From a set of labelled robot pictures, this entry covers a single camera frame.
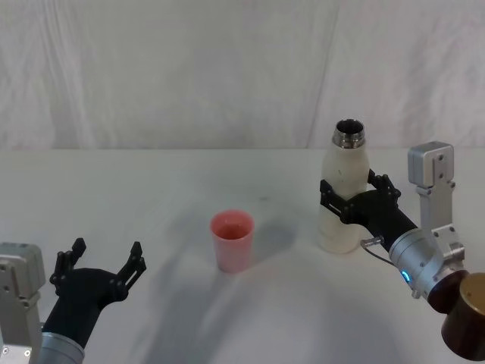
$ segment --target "white curtain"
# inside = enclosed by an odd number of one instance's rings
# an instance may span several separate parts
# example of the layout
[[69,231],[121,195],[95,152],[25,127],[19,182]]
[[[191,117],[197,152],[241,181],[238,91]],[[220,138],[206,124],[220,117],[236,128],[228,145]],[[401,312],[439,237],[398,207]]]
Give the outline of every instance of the white curtain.
[[0,148],[485,146],[483,0],[0,0]]

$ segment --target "bottle opening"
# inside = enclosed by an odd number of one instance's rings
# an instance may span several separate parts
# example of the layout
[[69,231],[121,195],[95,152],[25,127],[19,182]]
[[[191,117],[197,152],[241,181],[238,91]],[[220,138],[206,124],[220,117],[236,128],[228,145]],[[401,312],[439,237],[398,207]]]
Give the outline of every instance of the bottle opening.
[[336,128],[344,134],[358,134],[364,130],[364,125],[360,121],[347,119],[339,121]]
[[364,125],[354,119],[339,121],[335,126],[333,144],[344,149],[354,149],[365,144]]

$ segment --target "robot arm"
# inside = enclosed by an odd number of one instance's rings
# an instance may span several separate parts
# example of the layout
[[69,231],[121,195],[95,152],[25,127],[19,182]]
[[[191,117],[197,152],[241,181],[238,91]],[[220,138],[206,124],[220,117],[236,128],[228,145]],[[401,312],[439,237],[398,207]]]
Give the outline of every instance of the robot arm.
[[41,332],[37,301],[45,283],[40,249],[28,244],[0,244],[0,328],[4,339],[0,364],[81,364],[84,347],[101,311],[123,301],[146,270],[140,243],[117,273],[74,269],[86,250],[77,239],[60,252],[51,283],[59,296]]
[[[363,241],[362,246],[381,244],[412,296],[422,296],[437,312],[448,315],[442,336],[450,349],[466,359],[485,360],[485,307],[478,298],[484,295],[485,276],[465,270],[465,248],[452,224],[453,147],[432,142],[411,148],[408,175],[421,197],[421,228],[399,209],[401,193],[389,177],[373,171],[368,183],[375,190],[350,200],[337,196],[322,180],[321,205],[342,223],[367,228],[374,238]],[[457,319],[466,315],[471,318]]]

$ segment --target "cable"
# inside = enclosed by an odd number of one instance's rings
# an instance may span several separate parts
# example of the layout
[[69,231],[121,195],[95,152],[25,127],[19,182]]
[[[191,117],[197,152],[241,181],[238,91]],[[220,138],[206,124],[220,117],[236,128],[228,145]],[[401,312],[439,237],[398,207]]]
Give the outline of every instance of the cable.
[[371,254],[374,258],[377,258],[377,259],[382,260],[383,262],[385,262],[387,264],[391,264],[392,266],[394,266],[394,264],[390,260],[387,260],[387,259],[383,258],[382,256],[378,256],[376,253],[371,252],[365,246],[363,246],[362,249],[365,250],[367,253]]

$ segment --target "cup rim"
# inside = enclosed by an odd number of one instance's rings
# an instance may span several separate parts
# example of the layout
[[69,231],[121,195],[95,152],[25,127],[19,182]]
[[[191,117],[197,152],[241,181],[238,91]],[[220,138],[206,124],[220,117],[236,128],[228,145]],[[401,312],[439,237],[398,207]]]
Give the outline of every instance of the cup rim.
[[[214,231],[214,223],[216,222],[217,218],[221,217],[222,215],[225,215],[227,213],[234,213],[236,212],[237,214],[240,214],[240,215],[244,215],[245,218],[247,218],[249,220],[249,222],[251,223],[251,227],[249,228],[249,231],[246,235],[244,235],[243,237],[240,237],[238,239],[224,239],[223,237],[219,237],[215,231]],[[224,241],[224,242],[228,242],[228,243],[237,243],[241,240],[244,240],[244,239],[247,239],[247,237],[251,236],[254,234],[254,231],[255,231],[255,220],[254,218],[252,218],[252,216],[244,211],[244,210],[241,210],[241,209],[227,209],[227,210],[223,210],[221,212],[218,212],[217,214],[215,214],[212,219],[211,219],[211,223],[209,225],[209,228],[211,230],[211,233],[217,238],[219,239],[219,241]]]

